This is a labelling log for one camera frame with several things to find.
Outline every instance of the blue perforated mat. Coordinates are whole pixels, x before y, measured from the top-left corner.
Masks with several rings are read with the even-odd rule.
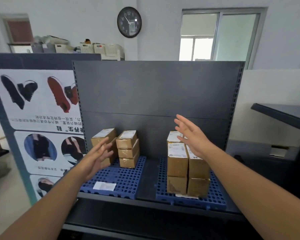
[[[156,200],[169,202],[172,205],[196,206],[206,210],[225,210],[226,201],[219,189],[216,176],[210,171],[210,186],[208,197],[199,199],[188,199],[176,197],[167,192],[167,158],[160,159],[158,181],[156,185]]]
[[[146,157],[140,156],[135,168],[121,168],[117,158],[112,165],[98,171],[91,180],[85,182],[80,192],[135,199],[145,161]],[[97,181],[115,183],[114,191],[93,189]]]

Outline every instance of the red shoe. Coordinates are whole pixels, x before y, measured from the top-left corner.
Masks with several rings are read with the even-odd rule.
[[[75,84],[64,88],[65,95],[71,101],[72,104],[76,105],[79,102],[78,90]]]
[[[48,85],[56,99],[56,104],[63,109],[63,112],[68,113],[70,110],[70,103],[65,96],[61,82],[57,78],[50,76],[48,77]]]

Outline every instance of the clock face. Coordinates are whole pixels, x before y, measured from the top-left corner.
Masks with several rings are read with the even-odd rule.
[[[133,38],[141,30],[142,20],[139,12],[133,7],[124,7],[117,18],[118,29],[120,33],[127,37]]]

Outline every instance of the poster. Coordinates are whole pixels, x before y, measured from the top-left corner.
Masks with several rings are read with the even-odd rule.
[[[46,175],[30,175],[30,181],[34,189],[37,200],[44,197],[60,177]]]
[[[83,134],[71,70],[0,69],[0,98],[15,130]]]
[[[83,135],[15,131],[14,136],[30,174],[62,177],[87,153]]]

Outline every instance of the taped cardboard box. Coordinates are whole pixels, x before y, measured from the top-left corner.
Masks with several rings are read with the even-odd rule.
[[[106,143],[109,143],[110,141],[113,141],[113,139],[117,136],[117,132],[115,128],[111,129],[103,129],[99,133],[97,133],[95,136],[91,138],[92,146],[96,146],[100,141],[102,141],[104,138],[109,137],[109,140]]]
[[[167,192],[185,195],[187,193],[187,177],[167,176]]]
[[[188,196],[193,197],[207,197],[209,192],[210,179],[189,178],[188,182]]]
[[[136,140],[136,130],[125,130],[117,138],[117,147],[118,149],[132,149]]]
[[[104,161],[101,162],[101,168],[104,168],[108,166],[109,164],[112,164],[115,159],[118,157],[118,149],[116,145],[116,137],[112,140],[112,147],[108,151],[113,151],[113,154],[110,157],[107,157],[104,159]]]
[[[136,153],[139,151],[139,139],[136,140],[132,149],[118,149],[120,158],[134,158]]]
[[[140,150],[137,151],[133,158],[120,158],[120,167],[135,168],[140,156]]]
[[[183,134],[181,134],[179,131],[170,131],[168,138],[167,138],[167,142],[181,142],[177,136],[181,136],[183,137]]]
[[[209,179],[210,178],[209,164],[205,160],[193,154],[188,146],[186,147],[189,156],[189,178]]]
[[[187,177],[188,161],[188,154],[184,143],[168,143],[168,176]]]

